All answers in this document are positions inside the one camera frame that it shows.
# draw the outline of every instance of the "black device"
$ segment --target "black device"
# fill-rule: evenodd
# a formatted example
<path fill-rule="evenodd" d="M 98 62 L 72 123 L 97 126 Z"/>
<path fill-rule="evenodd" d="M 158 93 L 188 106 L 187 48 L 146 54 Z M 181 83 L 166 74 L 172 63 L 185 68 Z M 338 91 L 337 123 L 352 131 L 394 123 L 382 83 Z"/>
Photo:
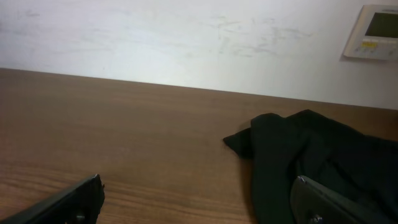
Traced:
<path fill-rule="evenodd" d="M 0 224 L 95 224 L 104 200 L 104 185 L 96 174 Z"/>
<path fill-rule="evenodd" d="M 386 216 L 328 189 L 306 177 L 294 181 L 290 207 L 297 224 L 394 224 Z"/>

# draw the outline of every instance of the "white wall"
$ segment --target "white wall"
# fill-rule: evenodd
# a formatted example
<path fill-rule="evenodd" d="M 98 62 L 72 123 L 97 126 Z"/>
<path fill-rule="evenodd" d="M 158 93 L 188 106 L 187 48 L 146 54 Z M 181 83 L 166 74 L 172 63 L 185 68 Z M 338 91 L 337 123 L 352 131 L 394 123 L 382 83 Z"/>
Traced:
<path fill-rule="evenodd" d="M 398 63 L 341 58 L 363 4 L 0 0 L 0 67 L 398 109 Z"/>

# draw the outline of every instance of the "black cloth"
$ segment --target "black cloth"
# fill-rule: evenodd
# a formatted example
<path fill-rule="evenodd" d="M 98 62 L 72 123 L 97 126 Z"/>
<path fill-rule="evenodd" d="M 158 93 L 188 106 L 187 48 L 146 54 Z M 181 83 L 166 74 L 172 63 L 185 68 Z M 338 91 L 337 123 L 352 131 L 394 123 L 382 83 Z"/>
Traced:
<path fill-rule="evenodd" d="M 366 136 L 310 110 L 263 114 L 223 139 L 253 159 L 252 202 L 259 223 L 295 223 L 290 188 L 298 175 L 398 222 L 398 142 Z"/>

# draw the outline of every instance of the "wooden desk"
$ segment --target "wooden desk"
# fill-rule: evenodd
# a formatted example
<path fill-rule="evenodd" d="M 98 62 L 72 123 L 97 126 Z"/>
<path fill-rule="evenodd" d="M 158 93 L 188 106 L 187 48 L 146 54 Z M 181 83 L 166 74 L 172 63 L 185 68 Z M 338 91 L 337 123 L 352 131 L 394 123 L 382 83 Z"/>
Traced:
<path fill-rule="evenodd" d="M 0 219 L 99 173 L 98 223 L 255 223 L 249 162 L 221 139 L 311 109 L 398 139 L 398 112 L 0 70 Z"/>

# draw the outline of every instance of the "black fabric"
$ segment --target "black fabric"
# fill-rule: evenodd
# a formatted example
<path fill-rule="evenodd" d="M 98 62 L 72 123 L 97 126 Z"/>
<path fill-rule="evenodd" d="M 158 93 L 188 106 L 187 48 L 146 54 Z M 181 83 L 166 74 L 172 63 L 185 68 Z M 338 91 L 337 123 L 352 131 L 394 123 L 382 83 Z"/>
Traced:
<path fill-rule="evenodd" d="M 310 110 L 287 118 L 260 115 L 224 142 L 254 160 L 259 223 L 294 223 L 289 193 L 298 175 L 398 222 L 398 142 L 363 135 Z"/>

